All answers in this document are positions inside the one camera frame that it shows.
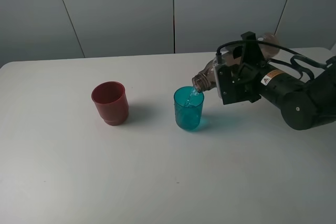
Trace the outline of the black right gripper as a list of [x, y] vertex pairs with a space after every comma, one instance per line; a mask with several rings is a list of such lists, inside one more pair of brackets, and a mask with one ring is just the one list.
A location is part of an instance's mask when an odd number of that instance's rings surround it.
[[283, 103], [288, 91], [286, 82], [289, 75], [272, 66], [253, 67], [263, 59], [259, 44], [256, 42], [256, 34], [248, 31], [241, 35], [242, 40], [251, 40], [235, 45], [233, 49], [232, 91], [230, 102], [238, 103], [250, 101], [254, 103], [265, 98], [271, 103]]

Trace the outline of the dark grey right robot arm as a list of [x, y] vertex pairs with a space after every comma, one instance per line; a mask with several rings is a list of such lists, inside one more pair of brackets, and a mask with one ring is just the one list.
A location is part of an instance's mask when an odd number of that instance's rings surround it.
[[240, 62], [217, 72], [224, 104], [265, 98], [294, 130], [335, 121], [335, 57], [319, 63], [250, 31], [225, 46]]

